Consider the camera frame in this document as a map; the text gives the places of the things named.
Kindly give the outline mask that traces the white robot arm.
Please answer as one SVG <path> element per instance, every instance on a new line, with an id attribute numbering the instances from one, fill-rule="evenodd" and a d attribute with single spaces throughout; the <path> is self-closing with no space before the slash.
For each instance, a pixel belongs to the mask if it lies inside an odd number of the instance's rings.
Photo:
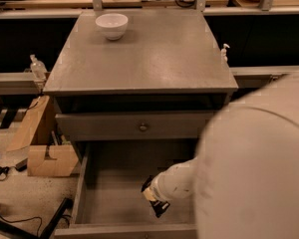
<path id="1" fill-rule="evenodd" d="M 219 112 L 142 192 L 159 208 L 192 196 L 198 239 L 299 239 L 299 72 Z"/>

